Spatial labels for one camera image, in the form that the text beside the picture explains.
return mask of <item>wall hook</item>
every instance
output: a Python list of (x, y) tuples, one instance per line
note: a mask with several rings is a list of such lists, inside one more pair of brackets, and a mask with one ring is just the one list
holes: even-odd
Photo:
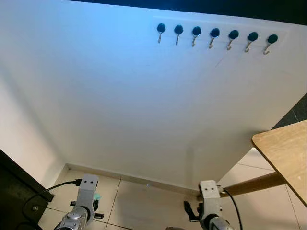
[(278, 36), (276, 34), (272, 34), (268, 37), (267, 39), (267, 46), (264, 48), (263, 54), (268, 54), (270, 51), (268, 50), (269, 46), (272, 45), (273, 43), (277, 42)]
[(219, 35), (220, 35), (220, 30), (218, 28), (214, 28), (213, 30), (211, 30), (211, 32), (210, 32), (211, 42), (209, 44), (209, 49), (211, 49), (213, 47), (213, 45), (212, 45), (213, 40), (215, 38), (217, 38)]
[(176, 45), (178, 45), (179, 35), (183, 33), (182, 25), (177, 25), (174, 29), (174, 32), (177, 34)]
[(258, 39), (258, 33), (252, 32), (248, 35), (248, 45), (245, 47), (245, 53), (249, 51), (249, 46), (252, 42), (256, 41)]
[(201, 34), (201, 28), (199, 26), (194, 27), (192, 34), (194, 35), (192, 46), (195, 46), (195, 39)]
[(162, 35), (162, 33), (165, 31), (165, 25), (163, 24), (163, 23), (160, 23), (160, 24), (158, 24), (158, 26), (157, 26), (157, 31), (159, 32), (159, 40), (158, 40), (158, 43), (160, 43), (161, 42), (161, 35)]
[(233, 40), (235, 40), (237, 37), (239, 37), (239, 31), (238, 30), (233, 30), (230, 32), (230, 34), (228, 35), (230, 41), (227, 45), (227, 50), (230, 50), (231, 49), (231, 43)]

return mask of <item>black panel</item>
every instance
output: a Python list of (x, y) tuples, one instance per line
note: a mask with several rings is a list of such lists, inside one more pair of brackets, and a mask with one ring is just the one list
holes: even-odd
[(307, 25), (306, 0), (72, 0), (265, 19)]
[[(22, 215), (25, 201), (45, 188), (18, 166), (3, 151), (0, 150), (0, 230), (33, 230)], [(47, 192), (44, 196), (37, 196), (25, 206), (24, 211), (36, 223), (43, 215), (45, 208), (53, 195)]]
[(280, 128), (307, 119), (307, 93), (293, 108), (272, 128)]
[[(9, 156), (7, 156), (2, 150), (0, 150), (0, 165), (11, 172), (21, 182), (26, 184), (35, 193), (40, 193), (45, 190), (45, 188), (39, 182), (37, 182), (32, 176), (30, 176), (25, 170), (23, 170), (11, 158), (9, 158)], [(42, 197), (50, 202), (52, 201), (53, 195), (50, 192), (47, 192), (44, 193)]]

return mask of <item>hook rack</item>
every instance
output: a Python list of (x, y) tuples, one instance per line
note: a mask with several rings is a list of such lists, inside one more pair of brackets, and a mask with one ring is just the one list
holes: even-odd
[[(173, 24), (173, 30), (166, 30), (166, 26), (168, 24), (168, 20), (171, 22), (171, 24)], [(176, 45), (178, 45), (179, 43), (179, 39), (187, 39), (189, 37), (188, 33), (184, 33), (184, 28), (182, 24), (176, 24), (175, 20), (170, 20), (170, 19), (163, 19), (162, 22), (164, 23), (160, 23), (161, 21), (156, 20), (156, 24), (157, 26), (157, 31), (159, 33), (159, 39), (158, 39), (158, 43), (161, 43), (161, 37), (162, 34), (165, 34), (164, 36), (170, 37), (173, 35), (176, 35)], [(202, 35), (203, 31), (201, 28), (201, 25), (203, 25), (205, 22), (200, 23), (199, 26), (195, 26), (193, 27), (193, 22), (185, 22), (184, 26), (188, 27), (190, 26), (190, 28), (192, 28), (191, 33), (192, 33), (192, 47), (194, 47), (196, 45), (196, 38), (200, 37), (201, 40), (205, 40), (206, 36)], [(209, 35), (211, 37), (211, 40), (209, 42), (209, 49), (213, 48), (214, 45), (214, 40), (216, 38), (219, 38), (219, 43), (226, 43), (226, 50), (229, 51), (230, 49), (232, 49), (232, 44), (235, 43), (236, 44), (243, 44), (244, 43), (244, 37), (242, 37), (242, 34), (246, 34), (248, 32), (248, 30), (250, 29), (247, 26), (242, 26), (242, 25), (235, 25), (237, 27), (237, 29), (235, 30), (231, 30), (228, 34), (228, 36), (226, 36), (225, 33), (223, 33), (223, 31), (228, 30), (227, 27), (229, 27), (229, 24), (221, 24), (218, 28), (213, 28), (210, 32)], [(250, 51), (250, 47), (251, 45), (254, 44), (255, 42), (255, 46), (260, 46), (261, 43), (263, 43), (264, 41), (260, 41), (259, 38), (259, 34), (261, 34), (263, 37), (266, 37), (266, 46), (263, 48), (262, 53), (264, 55), (270, 53), (269, 48), (271, 47), (272, 44), (276, 43), (277, 40), (283, 40), (286, 36), (286, 31), (284, 30), (277, 30), (276, 32), (278, 32), (277, 34), (271, 34), (270, 35), (270, 29), (263, 29), (263, 28), (257, 28), (254, 27), (254, 31), (250, 32), (249, 34), (247, 33), (247, 40), (248, 43), (245, 46), (245, 53)]]

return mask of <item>floor tile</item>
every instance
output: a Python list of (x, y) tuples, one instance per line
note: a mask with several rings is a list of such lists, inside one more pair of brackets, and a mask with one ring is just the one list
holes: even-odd
[(126, 228), (122, 228), (119, 226), (108, 224), (106, 230), (127, 230)]
[[(69, 170), (62, 182), (71, 181), (77, 178), (83, 178), (86, 173), (81, 171)], [(103, 222), (107, 222), (110, 216), (112, 205), (115, 199), (116, 191), (119, 184), (119, 179), (114, 179), (105, 176), (98, 176), (98, 186), (96, 192), (100, 194), (101, 199), (99, 200), (99, 207), (97, 213), (103, 213)], [(48, 207), (56, 210), (69, 212), (70, 202), (76, 200), (78, 194), (78, 187), (74, 184), (67, 184), (59, 188), (53, 189), (51, 192), (55, 195), (52, 202), (49, 203)]]
[[(53, 209), (46, 208), (42, 218), (39, 221), (39, 226), (44, 230), (53, 230), (58, 223), (61, 222), (65, 212), (56, 211)], [(92, 223), (85, 230), (105, 230), (106, 224), (93, 220)]]
[(297, 198), (291, 188), (287, 186), (287, 190), (290, 195), (290, 199), (296, 214), (296, 218), (301, 230), (307, 230), (307, 208), (303, 203)]
[(195, 198), (133, 182), (121, 181), (109, 223), (134, 230), (165, 230), (182, 227), (200, 230), (199, 223), (190, 223), (183, 201), (191, 202), (196, 211)]
[[(222, 186), (236, 184), (271, 173), (270, 170), (235, 165), (219, 182)], [(285, 185), (234, 196), (243, 228), (248, 230), (298, 230), (298, 224)], [(223, 216), (239, 229), (234, 205), (222, 198)]]
[(251, 148), (250, 151), (238, 162), (238, 164), (253, 166), (262, 169), (273, 170), (266, 159), (258, 152), (256, 148)]

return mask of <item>gray robot arm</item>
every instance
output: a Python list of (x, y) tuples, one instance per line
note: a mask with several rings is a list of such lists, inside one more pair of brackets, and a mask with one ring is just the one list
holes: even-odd
[(98, 177), (87, 174), (83, 177), (77, 196), (77, 201), (72, 201), (74, 206), (67, 213), (55, 230), (83, 230), (93, 218), (103, 218), (103, 214), (95, 213), (98, 208), (98, 200), (94, 200), (94, 194), (98, 184)]
[(215, 181), (201, 181), (201, 194), (203, 196), (203, 203), (199, 204), (197, 211), (199, 216), (195, 216), (190, 204), (185, 201), (184, 208), (189, 216), (190, 222), (199, 221), (204, 230), (235, 230), (222, 217), (220, 205), (220, 191)]

